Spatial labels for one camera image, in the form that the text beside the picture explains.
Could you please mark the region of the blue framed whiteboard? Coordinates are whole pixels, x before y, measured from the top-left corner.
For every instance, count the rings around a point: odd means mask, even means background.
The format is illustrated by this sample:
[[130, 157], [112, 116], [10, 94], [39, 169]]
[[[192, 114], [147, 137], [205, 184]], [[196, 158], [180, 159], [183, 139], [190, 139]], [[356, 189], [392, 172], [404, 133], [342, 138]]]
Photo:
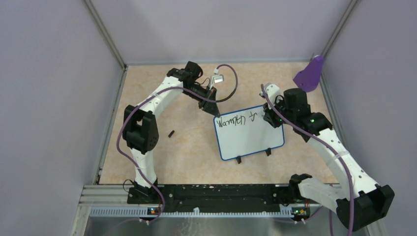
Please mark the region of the blue framed whiteboard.
[[284, 128], [273, 128], [264, 120], [262, 105], [222, 114], [213, 118], [220, 158], [239, 157], [280, 148], [285, 144]]

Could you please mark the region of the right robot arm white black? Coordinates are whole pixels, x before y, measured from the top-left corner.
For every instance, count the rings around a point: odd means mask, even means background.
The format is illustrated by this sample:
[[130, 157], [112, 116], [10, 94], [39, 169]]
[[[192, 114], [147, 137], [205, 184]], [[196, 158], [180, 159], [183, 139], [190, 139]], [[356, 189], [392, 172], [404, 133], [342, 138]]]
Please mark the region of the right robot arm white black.
[[261, 85], [264, 120], [274, 128], [287, 124], [321, 156], [340, 184], [324, 184], [309, 174], [290, 178], [288, 195], [295, 203], [313, 200], [334, 212], [352, 235], [384, 218], [395, 193], [381, 186], [355, 161], [339, 140], [330, 121], [322, 113], [311, 111], [306, 92], [300, 88], [284, 92], [274, 84]]

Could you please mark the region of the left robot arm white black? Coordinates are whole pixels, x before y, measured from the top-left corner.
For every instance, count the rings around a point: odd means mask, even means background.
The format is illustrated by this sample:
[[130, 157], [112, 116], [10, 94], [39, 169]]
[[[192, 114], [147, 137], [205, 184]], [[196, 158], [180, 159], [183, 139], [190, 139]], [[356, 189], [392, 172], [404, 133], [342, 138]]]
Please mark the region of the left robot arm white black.
[[136, 166], [134, 189], [145, 203], [157, 199], [155, 187], [157, 177], [153, 165], [153, 149], [156, 147], [159, 132], [157, 118], [163, 110], [180, 94], [198, 101], [199, 109], [220, 116], [216, 104], [216, 88], [203, 87], [197, 79], [203, 75], [202, 68], [189, 61], [185, 68], [168, 71], [162, 83], [141, 103], [128, 105], [124, 110], [124, 122], [120, 138], [130, 148]]

